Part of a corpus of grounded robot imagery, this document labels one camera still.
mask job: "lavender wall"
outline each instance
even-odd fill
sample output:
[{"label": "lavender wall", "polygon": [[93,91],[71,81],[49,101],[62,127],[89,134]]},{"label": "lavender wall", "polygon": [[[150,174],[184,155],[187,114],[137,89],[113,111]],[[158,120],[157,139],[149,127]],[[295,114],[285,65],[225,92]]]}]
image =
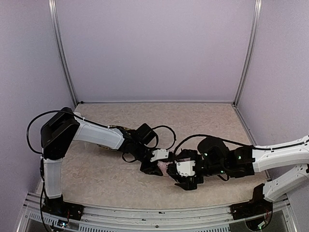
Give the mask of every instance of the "lavender wall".
[{"label": "lavender wall", "polygon": [[[13,231],[40,176],[40,156],[27,147],[26,126],[41,112],[72,106],[46,0],[0,2],[0,98],[0,231]],[[30,133],[36,149],[40,126]]]},{"label": "lavender wall", "polygon": [[[309,131],[309,2],[263,1],[240,111],[260,145]],[[286,168],[272,170],[275,177]],[[309,226],[309,183],[288,194],[301,232]]]},{"label": "lavender wall", "polygon": [[58,0],[81,101],[232,102],[254,0]]}]

